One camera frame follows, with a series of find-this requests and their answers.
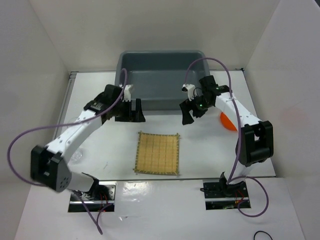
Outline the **orange plate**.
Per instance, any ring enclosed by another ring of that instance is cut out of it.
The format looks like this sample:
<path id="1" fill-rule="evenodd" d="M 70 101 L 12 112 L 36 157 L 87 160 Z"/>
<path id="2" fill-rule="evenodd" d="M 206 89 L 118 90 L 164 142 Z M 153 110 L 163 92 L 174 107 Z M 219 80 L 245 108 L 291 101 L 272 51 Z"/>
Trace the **orange plate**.
<path id="1" fill-rule="evenodd" d="M 232 132 L 238 131 L 235 125 L 229 120 L 229 118 L 223 112 L 220 113 L 219 119 L 220 119 L 220 123 L 225 129 Z"/>

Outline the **woven bamboo mat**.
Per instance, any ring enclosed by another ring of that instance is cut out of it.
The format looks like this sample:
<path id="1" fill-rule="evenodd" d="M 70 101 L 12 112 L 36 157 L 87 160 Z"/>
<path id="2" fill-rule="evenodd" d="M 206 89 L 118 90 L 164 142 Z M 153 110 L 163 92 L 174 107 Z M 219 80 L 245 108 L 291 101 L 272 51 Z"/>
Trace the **woven bamboo mat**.
<path id="1" fill-rule="evenodd" d="M 180 135 L 140 131 L 133 171 L 137 174 L 177 176 L 179 174 Z"/>

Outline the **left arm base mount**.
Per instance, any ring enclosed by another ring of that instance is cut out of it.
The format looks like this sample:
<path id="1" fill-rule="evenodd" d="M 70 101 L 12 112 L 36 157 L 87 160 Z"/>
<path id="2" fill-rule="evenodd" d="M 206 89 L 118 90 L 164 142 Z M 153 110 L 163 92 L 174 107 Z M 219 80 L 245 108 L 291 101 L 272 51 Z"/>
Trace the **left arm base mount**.
<path id="1" fill-rule="evenodd" d="M 115 181 L 102 181 L 99 183 L 97 190 L 94 193 L 76 191 L 70 195 L 68 212 L 69 213 L 84 213 L 86 212 L 83 203 L 90 212 L 98 213 L 115 211 L 116 198 Z"/>

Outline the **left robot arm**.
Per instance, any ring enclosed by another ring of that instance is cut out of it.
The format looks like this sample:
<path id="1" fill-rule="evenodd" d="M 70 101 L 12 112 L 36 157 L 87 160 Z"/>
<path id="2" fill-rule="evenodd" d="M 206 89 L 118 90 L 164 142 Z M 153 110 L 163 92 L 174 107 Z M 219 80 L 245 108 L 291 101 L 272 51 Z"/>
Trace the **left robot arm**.
<path id="1" fill-rule="evenodd" d="M 106 121 L 116 118 L 123 122 L 145 122 L 139 98 L 132 110 L 133 90 L 132 84 L 106 85 L 63 133 L 45 146 L 35 146 L 31 151 L 31 179 L 58 193 L 68 189 L 82 193 L 88 200 L 97 198 L 104 190 L 99 180 L 88 173 L 71 172 L 68 163 L 81 144 Z"/>

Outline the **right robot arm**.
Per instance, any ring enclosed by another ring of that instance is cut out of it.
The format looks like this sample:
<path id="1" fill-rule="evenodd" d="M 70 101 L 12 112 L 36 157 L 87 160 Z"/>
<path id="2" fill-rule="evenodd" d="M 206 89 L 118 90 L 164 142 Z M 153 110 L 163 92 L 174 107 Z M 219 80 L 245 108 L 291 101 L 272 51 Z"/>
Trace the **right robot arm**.
<path id="1" fill-rule="evenodd" d="M 238 139 L 235 146 L 235 162 L 229 173 L 223 172 L 219 179 L 219 191 L 231 196 L 242 184 L 255 164 L 265 162 L 274 154 L 273 125 L 262 121 L 249 112 L 235 97 L 230 85 L 218 85 L 212 75 L 199 80 L 201 95 L 196 86 L 183 84 L 181 90 L 187 99 L 179 106 L 182 124 L 190 125 L 202 117 L 209 108 L 218 108 L 235 126 Z"/>

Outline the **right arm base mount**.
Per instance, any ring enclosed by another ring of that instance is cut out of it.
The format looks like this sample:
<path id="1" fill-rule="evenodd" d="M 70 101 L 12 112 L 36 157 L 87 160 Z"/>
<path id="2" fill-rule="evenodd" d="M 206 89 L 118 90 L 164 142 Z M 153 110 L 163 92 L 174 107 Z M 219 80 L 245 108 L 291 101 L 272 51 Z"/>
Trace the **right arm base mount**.
<path id="1" fill-rule="evenodd" d="M 230 210 L 250 209 L 251 203 L 245 182 L 237 183 L 223 189 L 218 179 L 203 180 L 203 186 L 199 189 L 204 194 L 205 209 L 208 210 Z"/>

